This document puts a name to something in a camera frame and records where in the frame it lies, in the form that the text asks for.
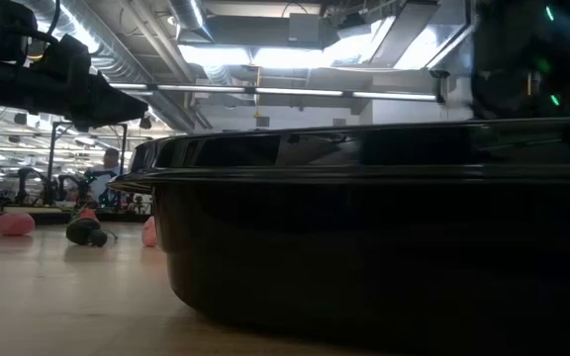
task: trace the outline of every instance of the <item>man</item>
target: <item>man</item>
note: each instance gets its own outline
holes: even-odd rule
[[[120,152],[118,149],[115,148],[107,148],[105,151],[105,156],[103,157],[103,164],[94,166],[92,169],[94,172],[99,171],[112,171],[116,173],[116,175],[120,174]],[[100,177],[96,177],[96,180],[93,181],[89,188],[90,188],[90,195],[91,198],[95,201],[100,203],[100,195],[105,192],[107,189],[107,183],[112,177],[109,174],[102,175]],[[111,200],[114,197],[113,193],[109,193],[109,199]]]

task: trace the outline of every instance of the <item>pink balloon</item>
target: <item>pink balloon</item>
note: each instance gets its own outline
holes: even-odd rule
[[[35,220],[28,213],[6,213],[0,216],[0,235],[23,236],[35,229]]]
[[[155,218],[150,217],[144,223],[144,228],[142,229],[142,244],[145,247],[156,247],[157,246],[157,229],[155,228]]]

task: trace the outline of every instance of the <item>floor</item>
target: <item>floor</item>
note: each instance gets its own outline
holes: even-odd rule
[[[172,293],[141,224],[103,227],[119,237],[103,248],[70,244],[64,226],[0,237],[0,355],[365,354],[206,319]]]

